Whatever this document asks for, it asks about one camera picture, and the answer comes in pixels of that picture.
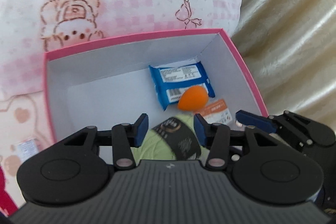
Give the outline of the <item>clear dental floss box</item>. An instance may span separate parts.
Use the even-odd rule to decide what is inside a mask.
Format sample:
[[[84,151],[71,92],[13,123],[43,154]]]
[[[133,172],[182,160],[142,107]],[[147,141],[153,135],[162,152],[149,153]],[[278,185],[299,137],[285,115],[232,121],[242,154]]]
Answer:
[[[233,119],[224,99],[209,102],[205,107],[195,112],[201,114],[207,123],[221,123],[228,125]]]

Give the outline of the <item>orange makeup sponge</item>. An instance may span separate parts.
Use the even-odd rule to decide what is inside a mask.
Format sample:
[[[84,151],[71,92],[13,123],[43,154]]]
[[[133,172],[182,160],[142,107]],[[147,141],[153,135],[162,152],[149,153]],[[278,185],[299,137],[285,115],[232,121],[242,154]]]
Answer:
[[[203,108],[209,101],[207,90],[199,85],[188,88],[178,102],[178,108],[182,111],[197,111]]]

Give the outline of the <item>blue wet wipes pack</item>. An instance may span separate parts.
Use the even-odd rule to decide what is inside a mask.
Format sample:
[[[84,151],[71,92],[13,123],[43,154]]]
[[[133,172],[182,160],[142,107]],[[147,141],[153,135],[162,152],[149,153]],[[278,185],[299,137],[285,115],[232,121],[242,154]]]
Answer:
[[[149,65],[149,71],[164,111],[169,105],[178,103],[183,93],[195,85],[205,88],[210,98],[215,97],[210,79],[200,61],[181,67],[156,68]]]

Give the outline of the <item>beige satin bed sheet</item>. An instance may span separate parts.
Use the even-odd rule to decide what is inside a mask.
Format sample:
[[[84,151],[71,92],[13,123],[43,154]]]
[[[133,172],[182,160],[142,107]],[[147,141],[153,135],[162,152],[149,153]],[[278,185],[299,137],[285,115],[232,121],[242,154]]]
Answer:
[[[335,0],[243,0],[232,40],[270,114],[335,127]]]

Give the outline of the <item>pink cardboard box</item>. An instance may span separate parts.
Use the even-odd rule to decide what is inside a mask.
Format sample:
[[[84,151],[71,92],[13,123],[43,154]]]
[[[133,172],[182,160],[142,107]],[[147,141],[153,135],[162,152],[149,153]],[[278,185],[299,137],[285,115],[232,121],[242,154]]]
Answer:
[[[240,53],[222,29],[133,34],[47,52],[43,84],[55,141],[86,126],[109,130],[141,114],[155,126],[178,113],[159,104],[150,67],[201,62],[231,113],[267,116],[263,98]]]

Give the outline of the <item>white toothpaste box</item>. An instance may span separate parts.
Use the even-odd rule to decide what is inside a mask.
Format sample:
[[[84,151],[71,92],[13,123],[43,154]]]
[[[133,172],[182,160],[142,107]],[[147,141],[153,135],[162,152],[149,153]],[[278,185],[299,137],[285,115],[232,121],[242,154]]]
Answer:
[[[39,152],[35,139],[27,139],[16,145],[17,153],[22,162]]]

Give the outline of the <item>green yarn ball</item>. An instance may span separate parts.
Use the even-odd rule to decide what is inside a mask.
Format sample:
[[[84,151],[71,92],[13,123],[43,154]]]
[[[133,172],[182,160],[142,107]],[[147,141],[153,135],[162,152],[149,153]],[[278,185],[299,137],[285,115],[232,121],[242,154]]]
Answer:
[[[194,131],[194,118],[179,114],[147,131],[142,145],[132,148],[136,162],[141,160],[201,160],[209,150],[200,146]]]

